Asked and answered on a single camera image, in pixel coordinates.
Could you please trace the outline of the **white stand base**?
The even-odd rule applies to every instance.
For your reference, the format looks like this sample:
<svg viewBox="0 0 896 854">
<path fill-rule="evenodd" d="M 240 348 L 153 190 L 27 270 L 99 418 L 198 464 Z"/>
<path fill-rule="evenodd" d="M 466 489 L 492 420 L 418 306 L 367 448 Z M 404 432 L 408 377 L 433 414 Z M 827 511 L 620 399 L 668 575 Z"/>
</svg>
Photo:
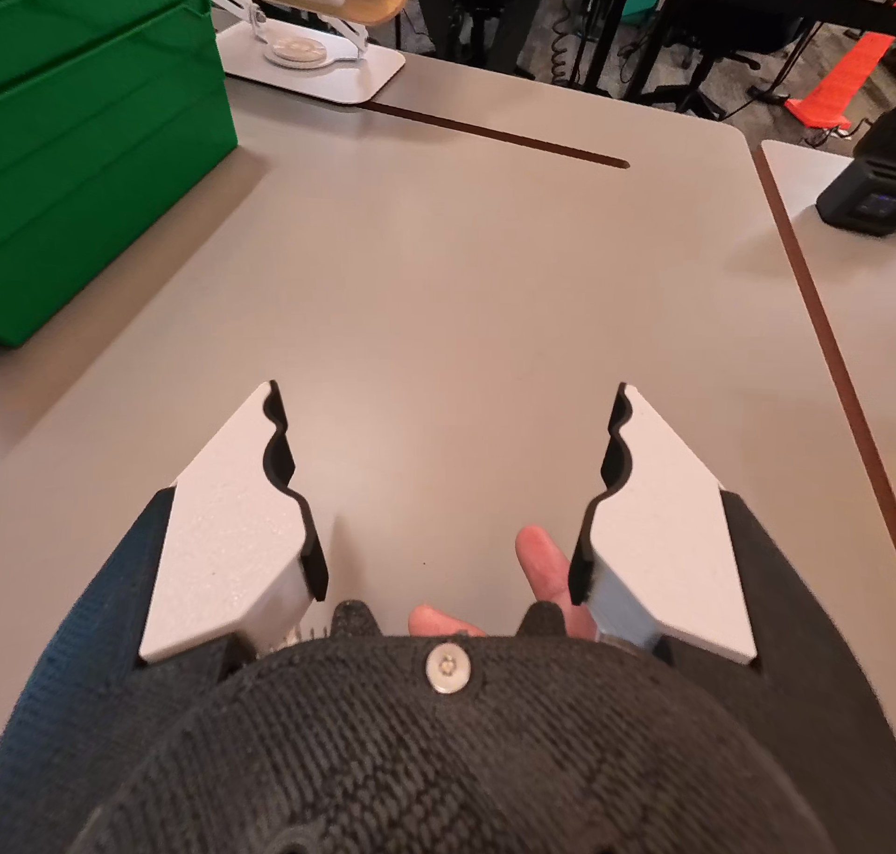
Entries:
<svg viewBox="0 0 896 854">
<path fill-rule="evenodd" d="M 331 32 L 268 18 L 253 0 L 212 0 L 237 19 L 218 32 L 227 76 L 331 104 L 372 100 L 405 66 L 404 55 L 373 44 L 364 26 L 322 17 Z"/>
</svg>

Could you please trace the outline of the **grey neighbour desk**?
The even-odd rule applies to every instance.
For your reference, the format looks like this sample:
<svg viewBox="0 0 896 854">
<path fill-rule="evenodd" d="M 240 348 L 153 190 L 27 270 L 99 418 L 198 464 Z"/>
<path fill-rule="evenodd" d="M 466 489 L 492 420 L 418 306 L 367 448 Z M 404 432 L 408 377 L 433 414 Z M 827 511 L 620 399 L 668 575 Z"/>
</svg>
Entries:
<svg viewBox="0 0 896 854">
<path fill-rule="evenodd" d="M 894 488 L 894 236 L 843 231 L 819 216 L 815 201 L 851 163 L 845 155 L 773 140 L 764 141 L 759 153 L 769 166 L 890 488 Z"/>
</svg>

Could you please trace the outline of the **orange traffic cone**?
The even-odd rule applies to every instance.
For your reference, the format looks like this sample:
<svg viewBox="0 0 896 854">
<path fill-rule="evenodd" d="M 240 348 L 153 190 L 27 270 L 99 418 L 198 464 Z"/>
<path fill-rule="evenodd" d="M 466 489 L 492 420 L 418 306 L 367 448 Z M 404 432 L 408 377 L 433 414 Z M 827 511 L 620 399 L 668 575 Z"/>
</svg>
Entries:
<svg viewBox="0 0 896 854">
<path fill-rule="evenodd" d="M 892 44 L 892 35 L 864 34 L 806 97 L 789 98 L 785 109 L 809 130 L 848 129 L 845 109 Z"/>
</svg>

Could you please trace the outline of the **black device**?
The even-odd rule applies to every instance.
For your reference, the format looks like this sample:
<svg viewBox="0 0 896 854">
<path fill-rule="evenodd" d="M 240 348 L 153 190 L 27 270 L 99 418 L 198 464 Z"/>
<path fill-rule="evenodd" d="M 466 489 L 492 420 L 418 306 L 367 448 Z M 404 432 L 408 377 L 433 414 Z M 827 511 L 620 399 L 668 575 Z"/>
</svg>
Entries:
<svg viewBox="0 0 896 854">
<path fill-rule="evenodd" d="M 895 110 L 855 145 L 850 163 L 815 200 L 823 222 L 874 237 L 895 232 Z"/>
</svg>

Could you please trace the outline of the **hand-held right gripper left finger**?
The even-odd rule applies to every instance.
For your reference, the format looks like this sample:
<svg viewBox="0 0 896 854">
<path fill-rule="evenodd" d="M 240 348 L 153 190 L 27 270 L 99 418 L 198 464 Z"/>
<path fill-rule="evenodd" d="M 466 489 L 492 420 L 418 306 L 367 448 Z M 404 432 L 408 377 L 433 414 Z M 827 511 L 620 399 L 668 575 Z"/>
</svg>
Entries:
<svg viewBox="0 0 896 854">
<path fill-rule="evenodd" d="M 296 471 L 275 380 L 263 382 L 180 472 L 139 656 L 162 662 L 224 636 L 278 648 L 329 571 Z"/>
</svg>

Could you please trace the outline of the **person's right hand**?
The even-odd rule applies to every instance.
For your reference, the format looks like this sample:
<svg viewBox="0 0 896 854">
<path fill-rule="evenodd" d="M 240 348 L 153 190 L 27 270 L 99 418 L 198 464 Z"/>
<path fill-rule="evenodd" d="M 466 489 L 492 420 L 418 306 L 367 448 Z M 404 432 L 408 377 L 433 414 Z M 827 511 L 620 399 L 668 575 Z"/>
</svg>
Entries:
<svg viewBox="0 0 896 854">
<path fill-rule="evenodd" d="M 521 570 L 538 602 L 551 602 L 562 612 L 567 636 L 595 642 L 599 631 L 584 606 L 575 606 L 568 589 L 569 561 L 549 534 L 537 525 L 520 530 L 514 549 Z M 408 618 L 410 636 L 485 636 L 473 624 L 449 616 L 430 605 L 417 606 Z"/>
</svg>

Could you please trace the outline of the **black office chair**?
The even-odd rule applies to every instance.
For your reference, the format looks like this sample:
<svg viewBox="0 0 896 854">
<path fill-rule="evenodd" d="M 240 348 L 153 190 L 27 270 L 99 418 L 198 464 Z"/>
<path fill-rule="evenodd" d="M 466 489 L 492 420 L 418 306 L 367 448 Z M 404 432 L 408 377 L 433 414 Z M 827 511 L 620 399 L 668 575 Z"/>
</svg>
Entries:
<svg viewBox="0 0 896 854">
<path fill-rule="evenodd" d="M 635 102 L 646 106 L 672 105 L 676 113 L 722 121 L 726 112 L 701 89 L 719 62 L 760 65 L 751 54 L 770 55 L 785 49 L 812 23 L 793 13 L 768 12 L 723 0 L 682 0 L 674 8 L 666 44 L 684 45 L 699 54 L 688 81 L 643 92 Z"/>
</svg>

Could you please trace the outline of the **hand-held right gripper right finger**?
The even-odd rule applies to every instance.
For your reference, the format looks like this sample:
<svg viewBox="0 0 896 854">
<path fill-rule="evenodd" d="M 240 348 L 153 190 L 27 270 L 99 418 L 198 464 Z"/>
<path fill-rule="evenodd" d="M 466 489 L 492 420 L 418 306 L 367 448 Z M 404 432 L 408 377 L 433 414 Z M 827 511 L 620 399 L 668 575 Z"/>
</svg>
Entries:
<svg viewBox="0 0 896 854">
<path fill-rule="evenodd" d="M 633 385 L 617 388 L 568 574 L 599 636 L 644 651 L 673 638 L 740 665 L 757 647 L 725 489 Z"/>
</svg>

